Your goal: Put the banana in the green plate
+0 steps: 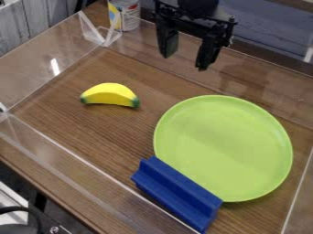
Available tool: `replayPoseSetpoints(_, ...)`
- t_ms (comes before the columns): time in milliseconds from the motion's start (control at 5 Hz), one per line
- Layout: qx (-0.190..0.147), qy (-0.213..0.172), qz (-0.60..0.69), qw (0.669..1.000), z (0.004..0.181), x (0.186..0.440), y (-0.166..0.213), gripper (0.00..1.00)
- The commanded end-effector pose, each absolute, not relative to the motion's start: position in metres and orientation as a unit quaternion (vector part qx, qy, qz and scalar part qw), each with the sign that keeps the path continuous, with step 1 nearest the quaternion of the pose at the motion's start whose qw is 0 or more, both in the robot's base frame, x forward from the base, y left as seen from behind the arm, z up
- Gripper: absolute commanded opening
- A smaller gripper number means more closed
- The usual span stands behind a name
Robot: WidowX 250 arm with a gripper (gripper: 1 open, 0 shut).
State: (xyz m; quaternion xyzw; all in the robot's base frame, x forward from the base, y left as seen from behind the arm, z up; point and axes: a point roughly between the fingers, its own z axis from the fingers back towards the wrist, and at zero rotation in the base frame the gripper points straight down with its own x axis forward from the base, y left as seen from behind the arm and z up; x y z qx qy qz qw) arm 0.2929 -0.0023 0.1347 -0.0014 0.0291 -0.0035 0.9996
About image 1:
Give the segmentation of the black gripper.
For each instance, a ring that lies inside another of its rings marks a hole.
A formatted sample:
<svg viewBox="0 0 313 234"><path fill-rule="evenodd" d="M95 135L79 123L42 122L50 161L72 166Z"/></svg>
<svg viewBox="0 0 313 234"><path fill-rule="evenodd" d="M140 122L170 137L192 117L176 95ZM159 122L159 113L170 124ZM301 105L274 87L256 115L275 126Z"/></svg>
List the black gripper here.
<svg viewBox="0 0 313 234"><path fill-rule="evenodd" d="M195 67L204 71L215 62L236 25L220 0L153 0L159 52L168 59L178 51L178 31L203 37Z"/></svg>

